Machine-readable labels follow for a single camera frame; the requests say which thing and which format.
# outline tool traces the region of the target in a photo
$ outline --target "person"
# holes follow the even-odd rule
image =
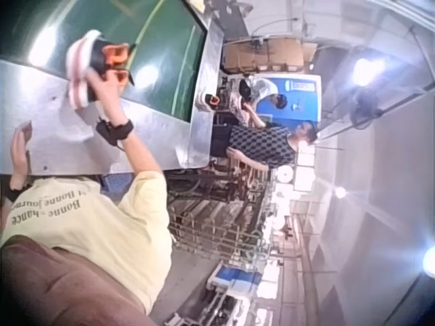
[[[127,124],[116,75],[86,79],[110,122]],[[12,141],[13,192],[29,172],[29,130]],[[155,325],[147,314],[171,267],[167,186],[134,130],[122,147],[135,179],[118,206],[88,179],[38,179],[14,201],[1,237],[0,315],[11,325]]]
[[[292,163],[300,142],[311,144],[317,139],[316,127],[311,121],[302,122],[290,132],[279,124],[263,122],[249,103],[243,106],[255,128],[214,126],[211,156],[233,158],[256,170],[268,171]]]
[[[277,109],[287,106],[287,97],[278,94],[278,87],[266,78],[248,77],[239,84],[239,93],[243,99],[255,108],[262,99],[268,99]]]

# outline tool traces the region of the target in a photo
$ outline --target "man in patterned shirt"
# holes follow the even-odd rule
[[[305,121],[294,132],[278,124],[263,122],[250,104],[243,104],[255,128],[245,126],[214,126],[210,155],[234,158],[257,170],[292,163],[299,142],[308,144],[317,139],[314,123]]]

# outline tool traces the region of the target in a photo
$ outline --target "black hair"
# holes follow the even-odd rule
[[[277,109],[283,109],[287,106],[287,96],[284,94],[277,95]]]
[[[308,123],[311,128],[307,131],[308,144],[312,144],[317,140],[317,126],[316,123],[311,120],[305,120],[305,123]]]

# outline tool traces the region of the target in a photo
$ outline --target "shoe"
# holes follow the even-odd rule
[[[220,99],[217,96],[204,92],[199,93],[196,98],[198,108],[208,112],[214,112],[217,109],[219,102]]]
[[[115,71],[116,77],[118,78],[118,84],[120,88],[125,87],[128,82],[131,82],[134,85],[131,79],[131,75],[127,70],[113,70]],[[89,106],[90,103],[97,100],[97,96],[94,90],[88,85],[88,82],[85,79],[75,79],[69,84],[68,98],[69,103],[75,110],[83,109]]]
[[[68,49],[67,77],[70,80],[84,79],[89,67],[104,75],[106,70],[125,64],[135,48],[135,44],[113,44],[104,39],[101,32],[88,31]]]

